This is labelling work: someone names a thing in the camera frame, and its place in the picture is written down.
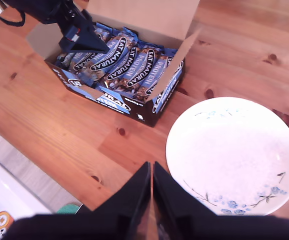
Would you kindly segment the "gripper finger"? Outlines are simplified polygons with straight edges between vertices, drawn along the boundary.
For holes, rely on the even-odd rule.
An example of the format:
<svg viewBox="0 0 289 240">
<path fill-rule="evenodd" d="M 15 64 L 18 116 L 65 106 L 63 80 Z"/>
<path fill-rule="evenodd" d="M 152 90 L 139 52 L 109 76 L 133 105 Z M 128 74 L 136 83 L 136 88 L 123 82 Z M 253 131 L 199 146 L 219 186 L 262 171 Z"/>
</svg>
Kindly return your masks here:
<svg viewBox="0 0 289 240">
<path fill-rule="evenodd" d="M 95 33 L 92 16 L 83 9 L 79 20 L 78 50 L 85 52 L 108 52 L 109 47 Z"/>
<path fill-rule="evenodd" d="M 96 53 L 105 54 L 109 51 L 109 47 L 101 40 L 77 40 L 69 41 L 68 39 L 62 38 L 59 41 L 59 46 L 63 52 L 66 53 Z"/>
<path fill-rule="evenodd" d="M 146 161 L 114 195 L 97 207 L 94 214 L 133 215 L 150 198 L 151 164 Z"/>
<path fill-rule="evenodd" d="M 174 218 L 217 216 L 184 190 L 157 161 L 153 165 L 153 195 Z"/>
</svg>

